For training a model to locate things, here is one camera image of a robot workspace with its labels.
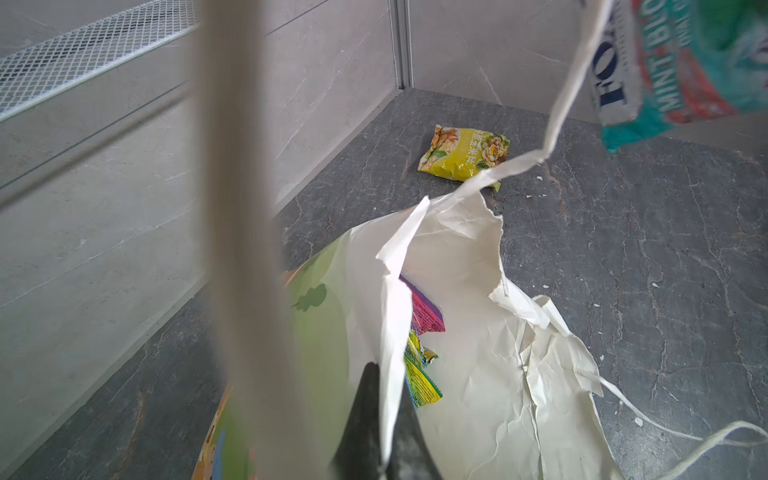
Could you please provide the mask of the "teal mint candy packet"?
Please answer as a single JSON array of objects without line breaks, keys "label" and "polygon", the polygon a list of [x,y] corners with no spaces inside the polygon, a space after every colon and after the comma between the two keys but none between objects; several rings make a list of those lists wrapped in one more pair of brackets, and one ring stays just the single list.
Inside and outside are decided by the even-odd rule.
[{"label": "teal mint candy packet", "polygon": [[589,69],[605,147],[767,107],[764,1],[616,1]]}]

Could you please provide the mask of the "white floral paper bag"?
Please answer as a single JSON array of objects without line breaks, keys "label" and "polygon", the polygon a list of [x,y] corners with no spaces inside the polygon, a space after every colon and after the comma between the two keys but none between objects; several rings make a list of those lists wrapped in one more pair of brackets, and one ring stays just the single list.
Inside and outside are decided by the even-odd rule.
[{"label": "white floral paper bag", "polygon": [[329,213],[281,262],[263,7],[207,1],[207,260],[229,384],[197,479],[334,479],[365,366],[380,368],[383,475],[412,294],[445,332],[416,408],[443,479],[765,478],[767,171],[656,137],[608,150],[589,69],[616,1],[575,10],[550,115],[444,195],[375,186],[366,147],[294,217]]}]

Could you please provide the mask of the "yellow green snack packet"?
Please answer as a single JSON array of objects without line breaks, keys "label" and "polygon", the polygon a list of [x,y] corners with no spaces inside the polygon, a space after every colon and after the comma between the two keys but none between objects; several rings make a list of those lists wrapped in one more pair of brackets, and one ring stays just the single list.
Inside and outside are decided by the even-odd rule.
[{"label": "yellow green snack packet", "polygon": [[436,177],[465,182],[481,171],[503,163],[510,140],[492,132],[436,125],[430,147],[418,170]]}]

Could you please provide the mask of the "yellow orange snack packet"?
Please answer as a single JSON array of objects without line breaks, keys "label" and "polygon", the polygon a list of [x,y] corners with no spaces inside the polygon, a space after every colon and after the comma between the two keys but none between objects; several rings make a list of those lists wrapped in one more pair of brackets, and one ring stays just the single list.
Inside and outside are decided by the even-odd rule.
[{"label": "yellow orange snack packet", "polygon": [[437,403],[442,398],[442,392],[426,372],[437,358],[437,354],[422,345],[417,333],[410,330],[404,364],[410,397],[416,408]]}]

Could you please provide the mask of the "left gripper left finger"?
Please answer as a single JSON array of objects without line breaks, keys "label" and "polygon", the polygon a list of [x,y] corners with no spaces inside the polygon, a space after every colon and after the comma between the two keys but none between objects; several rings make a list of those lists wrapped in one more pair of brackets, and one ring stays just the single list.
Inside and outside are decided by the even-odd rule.
[{"label": "left gripper left finger", "polygon": [[379,377],[377,364],[368,363],[361,375],[338,449],[331,461],[334,479],[379,479],[383,475],[379,434]]}]

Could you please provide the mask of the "magenta snack packet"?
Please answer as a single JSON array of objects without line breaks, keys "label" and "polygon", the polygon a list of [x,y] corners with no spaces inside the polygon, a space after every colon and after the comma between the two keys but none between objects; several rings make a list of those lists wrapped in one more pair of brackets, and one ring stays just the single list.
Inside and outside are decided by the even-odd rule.
[{"label": "magenta snack packet", "polygon": [[444,318],[440,309],[405,277],[400,276],[400,280],[406,284],[412,294],[411,329],[417,335],[445,332]]}]

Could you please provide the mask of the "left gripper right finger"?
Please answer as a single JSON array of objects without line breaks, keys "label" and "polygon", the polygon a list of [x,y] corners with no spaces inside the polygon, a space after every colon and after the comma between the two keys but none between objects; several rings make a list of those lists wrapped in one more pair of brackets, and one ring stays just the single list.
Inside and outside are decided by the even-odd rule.
[{"label": "left gripper right finger", "polygon": [[402,390],[386,478],[395,480],[442,478],[424,440],[408,389]]}]

